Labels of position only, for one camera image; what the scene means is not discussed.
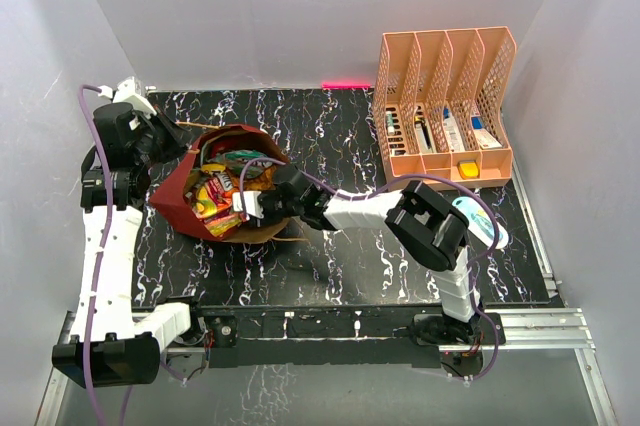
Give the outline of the red paper bag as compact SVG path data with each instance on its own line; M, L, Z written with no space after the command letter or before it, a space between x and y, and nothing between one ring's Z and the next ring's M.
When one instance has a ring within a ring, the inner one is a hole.
M232 208L234 192L266 191L289 159L265 132L241 124L208 126L150 198L175 231L212 242L261 244L290 220L253 226Z

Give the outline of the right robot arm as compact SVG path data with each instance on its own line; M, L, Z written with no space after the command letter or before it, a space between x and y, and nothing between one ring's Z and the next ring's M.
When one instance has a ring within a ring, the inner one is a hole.
M482 328L479 294L468 273L468 219L429 185L357 195L322 185L293 165L276 169L264 191L241 187L233 206L258 226L297 217L315 230L387 229L439 290L447 334L466 343Z

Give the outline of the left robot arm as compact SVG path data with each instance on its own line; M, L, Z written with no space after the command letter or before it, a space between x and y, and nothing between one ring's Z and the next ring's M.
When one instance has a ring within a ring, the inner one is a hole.
M164 301L140 321L132 312L149 170L182 156L189 134L158 108L130 102L97 108L93 126L99 139L81 165L81 292L69 339L53 347L52 364L83 388L150 384L176 338L194 345L207 329L187 297Z

